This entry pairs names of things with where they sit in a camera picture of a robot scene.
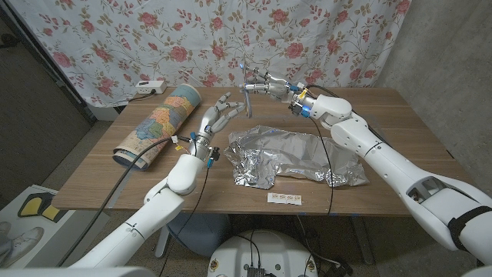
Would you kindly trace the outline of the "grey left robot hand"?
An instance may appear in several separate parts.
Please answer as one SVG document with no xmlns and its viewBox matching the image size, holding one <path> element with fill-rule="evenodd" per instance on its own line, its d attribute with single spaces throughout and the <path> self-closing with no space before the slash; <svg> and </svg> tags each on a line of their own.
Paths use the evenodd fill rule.
<svg viewBox="0 0 492 277">
<path fill-rule="evenodd" d="M 214 135 L 219 133 L 231 119 L 244 111 L 245 104 L 243 102 L 229 102 L 230 96 L 230 92 L 222 95 L 203 115 L 196 133 L 196 142 L 190 144 L 190 153 L 195 157 L 205 160 Z"/>
</svg>

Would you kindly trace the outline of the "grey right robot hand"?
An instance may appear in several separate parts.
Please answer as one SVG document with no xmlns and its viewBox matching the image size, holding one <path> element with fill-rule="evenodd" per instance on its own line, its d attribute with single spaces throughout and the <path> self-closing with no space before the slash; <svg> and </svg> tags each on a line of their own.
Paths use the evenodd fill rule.
<svg viewBox="0 0 492 277">
<path fill-rule="evenodd" d="M 301 91 L 297 85 L 292 85 L 285 78 L 270 71 L 261 71 L 258 67 L 251 67 L 243 62 L 240 65 L 244 81 L 239 85 L 241 93 L 244 95 L 246 112 L 248 117 L 252 116 L 252 105 L 250 94 L 269 95 L 280 102 L 289 103 L 294 94 Z"/>
</svg>

